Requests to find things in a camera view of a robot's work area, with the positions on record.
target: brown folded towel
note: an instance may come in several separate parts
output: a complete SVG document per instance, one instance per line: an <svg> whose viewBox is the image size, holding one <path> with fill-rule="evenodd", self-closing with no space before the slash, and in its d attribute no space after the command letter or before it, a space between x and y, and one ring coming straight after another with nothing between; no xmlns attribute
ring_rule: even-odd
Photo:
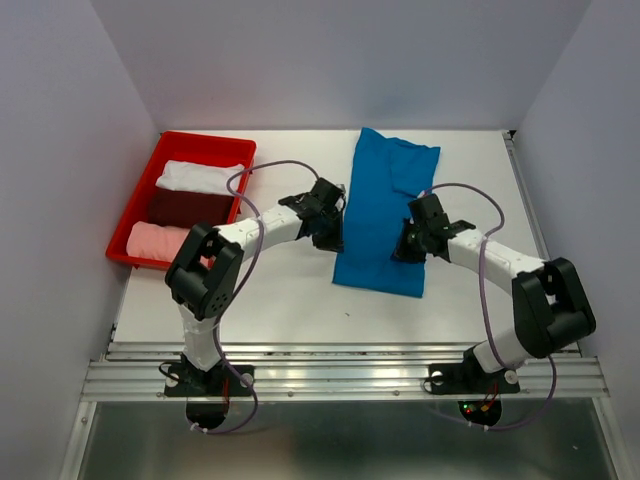
<svg viewBox="0 0 640 480"><path fill-rule="evenodd" d="M211 225L227 223L233 197L158 188L149 203L149 223L191 228L199 222Z"/></svg>

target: gray floor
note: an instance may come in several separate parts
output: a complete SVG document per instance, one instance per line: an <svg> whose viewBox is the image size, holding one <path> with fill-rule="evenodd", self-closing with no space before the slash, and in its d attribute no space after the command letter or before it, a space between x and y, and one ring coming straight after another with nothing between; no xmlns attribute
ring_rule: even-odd
<svg viewBox="0 0 640 480"><path fill-rule="evenodd" d="M540 402L507 401L502 424ZM590 400L556 400L538 423L484 433L428 403L261 405L242 434L188 430L184 405L99 406L85 480L102 479L608 479L610 460ZM249 405L232 405L232 417ZM439 405L455 413L455 404Z"/></svg>

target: white folded towel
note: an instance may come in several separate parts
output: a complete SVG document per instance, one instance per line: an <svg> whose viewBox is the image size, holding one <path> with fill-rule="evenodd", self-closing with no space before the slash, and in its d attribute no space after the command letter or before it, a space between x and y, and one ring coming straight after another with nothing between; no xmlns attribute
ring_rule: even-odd
<svg viewBox="0 0 640 480"><path fill-rule="evenodd" d="M243 165L223 168L169 160L164 166L162 176L156 181L156 186L181 192L231 195L227 190L227 181L242 170ZM231 188L238 190L239 184L238 176L231 182Z"/></svg>

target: red plastic tray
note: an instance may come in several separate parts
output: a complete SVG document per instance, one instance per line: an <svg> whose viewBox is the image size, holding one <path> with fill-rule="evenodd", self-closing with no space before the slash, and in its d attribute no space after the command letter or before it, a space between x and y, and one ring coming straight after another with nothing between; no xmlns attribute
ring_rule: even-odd
<svg viewBox="0 0 640 480"><path fill-rule="evenodd" d="M242 164L248 168L253 165L255 151L256 144L252 140L181 132L163 133L109 242L107 257L134 267L167 270L170 265L167 262L127 255L127 240L129 240L131 229L136 222L147 221L147 207L158 188L156 180L162 175L165 164L169 160L178 160L216 167ZM242 175L239 186L241 193L246 190L248 179L249 174ZM240 199L236 198L231 206L227 223L235 221L239 208Z"/></svg>

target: black mounting base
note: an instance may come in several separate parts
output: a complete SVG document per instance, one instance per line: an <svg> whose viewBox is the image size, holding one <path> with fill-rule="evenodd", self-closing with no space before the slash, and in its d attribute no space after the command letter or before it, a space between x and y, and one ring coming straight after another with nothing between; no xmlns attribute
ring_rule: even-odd
<svg viewBox="0 0 640 480"><path fill-rule="evenodd" d="M472 395L486 394L494 386L498 385L500 394L519 393L520 384L508 383L504 378L504 370L500 370L491 374L475 376L471 381L468 376L464 375L463 364L460 363L434 363L429 365L429 372L432 378L439 372L442 376L442 382L429 381L425 385L426 389L432 395Z"/></svg>
<svg viewBox="0 0 640 480"><path fill-rule="evenodd" d="M235 375L218 363L208 372L202 372L191 365L184 357L179 362L166 362L169 375L180 379L174 386L165 383L166 397L221 397L224 381L229 381L229 397L249 397L251 392ZM234 365L241 375L251 375L253 381L255 368L253 365Z"/></svg>

